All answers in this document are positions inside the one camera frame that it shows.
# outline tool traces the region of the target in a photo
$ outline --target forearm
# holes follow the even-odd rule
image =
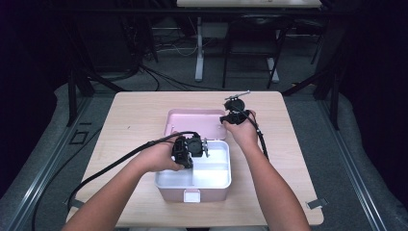
[[[113,230],[144,173],[132,160],[75,213],[64,230]]]
[[[309,230],[293,191],[258,146],[242,148],[264,217],[271,230]]]

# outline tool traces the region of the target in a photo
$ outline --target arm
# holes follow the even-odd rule
[[[271,230],[310,230],[306,216],[293,191],[276,171],[258,145],[254,126],[246,120],[224,126],[240,146],[248,162],[262,213]]]
[[[141,177],[148,171],[179,170],[171,160],[176,138],[143,150],[68,221],[63,230],[114,230]]]

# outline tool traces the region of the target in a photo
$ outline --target pink box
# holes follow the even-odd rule
[[[207,158],[192,158],[194,167],[156,172],[155,184],[167,201],[209,202],[225,200],[231,185],[231,164],[226,129],[219,122],[222,110],[174,109],[168,112],[165,136],[173,131],[197,132],[208,140]]]

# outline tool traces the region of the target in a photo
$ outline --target table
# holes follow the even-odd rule
[[[302,8],[317,9],[321,6],[319,0],[177,0],[181,8]],[[267,59],[268,68],[273,67],[273,59]],[[204,51],[202,49],[202,21],[197,18],[197,63],[195,81],[203,79]],[[272,76],[273,83],[279,83],[277,71]]]
[[[167,113],[177,108],[222,109],[232,91],[121,92],[108,113],[93,150],[84,179],[134,148],[164,135]],[[299,199],[311,225],[323,222],[321,209],[310,210],[306,202],[317,199],[283,97],[276,91],[253,91],[242,96],[246,108],[256,111],[271,163],[286,179]],[[154,184],[155,173],[145,174],[117,226],[208,227],[267,225],[255,194],[245,157],[228,133],[232,183],[225,201],[177,203],[163,200]],[[85,185],[76,196],[87,201],[106,184],[122,164]],[[72,208],[68,218],[75,212]]]

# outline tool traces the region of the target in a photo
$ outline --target hand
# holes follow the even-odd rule
[[[251,111],[249,117],[253,121],[255,121],[255,116],[255,112]],[[222,124],[232,134],[235,142],[240,146],[240,148],[258,145],[258,135],[255,127],[248,119],[239,125],[230,124],[225,120],[222,122]]]
[[[168,139],[167,141],[157,143],[149,148],[144,149],[132,161],[143,163],[145,171],[162,171],[166,169],[180,170],[184,168],[182,165],[176,164],[171,159],[171,150],[177,137]]]

